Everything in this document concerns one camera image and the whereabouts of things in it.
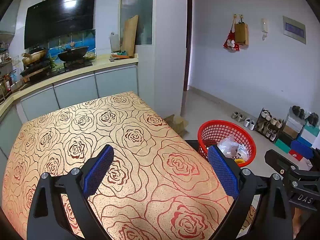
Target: blue tile backsplash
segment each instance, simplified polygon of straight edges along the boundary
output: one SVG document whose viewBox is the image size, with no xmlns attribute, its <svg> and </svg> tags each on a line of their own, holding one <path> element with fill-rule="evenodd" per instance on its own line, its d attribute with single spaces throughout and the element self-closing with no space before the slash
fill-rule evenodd
<svg viewBox="0 0 320 240">
<path fill-rule="evenodd" d="M 63 61 L 58 58 L 58 54 L 63 52 L 65 48 L 71 48 L 70 43 L 74 42 L 75 47 L 89 46 L 88 52 L 84 58 L 94 60 L 96 58 L 96 31 L 86 30 L 69 35 L 62 35 L 53 38 L 47 42 L 39 44 L 39 47 L 44 47 L 48 50 L 47 58 L 50 59 L 52 70 L 63 68 Z"/>
</svg>

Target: table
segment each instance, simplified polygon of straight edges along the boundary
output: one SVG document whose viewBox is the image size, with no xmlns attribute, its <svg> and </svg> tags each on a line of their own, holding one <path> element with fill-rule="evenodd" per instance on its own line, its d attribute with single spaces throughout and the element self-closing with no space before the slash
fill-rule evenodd
<svg viewBox="0 0 320 240">
<path fill-rule="evenodd" d="M 88 202 L 113 239 L 212 235 L 233 199 L 210 164 L 137 95 L 126 92 L 23 125 L 7 163 L 2 207 L 24 239 L 41 174 L 67 174 L 106 144 L 114 148 L 114 161 Z M 74 233 L 82 236 L 67 196 L 62 200 Z"/>
</svg>

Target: laundry basket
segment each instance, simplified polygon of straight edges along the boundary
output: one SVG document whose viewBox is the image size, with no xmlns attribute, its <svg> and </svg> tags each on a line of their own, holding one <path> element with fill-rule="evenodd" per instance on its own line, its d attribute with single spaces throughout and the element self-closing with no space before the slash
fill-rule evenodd
<svg viewBox="0 0 320 240">
<path fill-rule="evenodd" d="M 208 160 L 207 147 L 217 144 L 219 141 L 231 134 L 234 135 L 237 143 L 244 144 L 246 146 L 250 156 L 248 161 L 238 164 L 239 167 L 249 165 L 256 156 L 256 145 L 252 137 L 240 126 L 223 120 L 212 120 L 201 125 L 198 130 L 198 153 Z"/>
</svg>

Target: cutting board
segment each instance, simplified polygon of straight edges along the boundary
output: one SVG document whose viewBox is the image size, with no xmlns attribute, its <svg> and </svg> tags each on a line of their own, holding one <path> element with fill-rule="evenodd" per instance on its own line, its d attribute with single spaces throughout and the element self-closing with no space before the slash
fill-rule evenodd
<svg viewBox="0 0 320 240">
<path fill-rule="evenodd" d="M 132 57 L 134 53 L 134 42 L 136 39 L 137 25 L 139 15 L 127 19 L 124 23 L 124 34 L 122 41 L 122 51 L 126 51 L 127 55 Z"/>
</svg>

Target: tile floor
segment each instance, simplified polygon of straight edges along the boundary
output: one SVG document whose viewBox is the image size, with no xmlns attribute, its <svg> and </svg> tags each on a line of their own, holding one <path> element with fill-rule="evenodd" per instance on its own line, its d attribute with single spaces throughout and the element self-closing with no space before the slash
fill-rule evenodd
<svg viewBox="0 0 320 240">
<path fill-rule="evenodd" d="M 303 163 L 300 163 L 291 155 L 286 154 L 285 152 L 280 150 L 277 146 L 275 146 L 259 133 L 251 131 L 248 128 L 244 127 L 243 122 L 238 123 L 237 121 L 232 119 L 231 114 L 233 113 L 233 111 L 234 109 L 223 108 L 221 105 L 196 94 L 193 90 L 188 90 L 184 95 L 184 104 L 182 107 L 181 115 L 189 122 L 189 125 L 186 128 L 188 134 L 186 134 L 183 138 L 185 140 L 197 139 L 197 132 L 199 127 L 209 120 L 225 120 L 233 122 L 243 127 L 255 141 L 257 148 L 256 157 L 251 164 L 246 166 L 246 168 L 250 169 L 255 175 L 270 177 L 271 174 L 275 173 L 275 170 L 268 164 L 266 164 L 264 160 L 266 151 L 270 149 L 274 149 L 278 153 L 284 155 L 291 162 L 298 165 L 300 169 L 305 169 L 305 165 L 303 165 Z M 256 195 L 252 202 L 252 205 L 254 207 L 257 207 L 258 200 L 259 196 Z"/>
</svg>

